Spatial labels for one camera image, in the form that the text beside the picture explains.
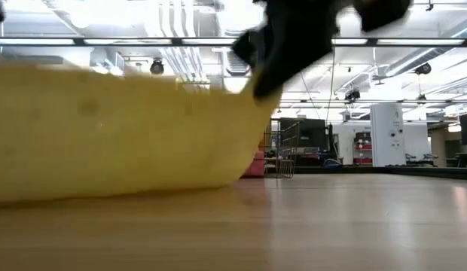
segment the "hardwood floor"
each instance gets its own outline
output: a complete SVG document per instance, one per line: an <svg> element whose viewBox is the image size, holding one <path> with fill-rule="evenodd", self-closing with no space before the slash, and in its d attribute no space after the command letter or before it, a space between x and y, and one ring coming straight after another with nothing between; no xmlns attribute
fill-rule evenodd
<svg viewBox="0 0 467 271"><path fill-rule="evenodd" d="M0 271L467 270L467 182L298 175L0 207Z"/></svg>

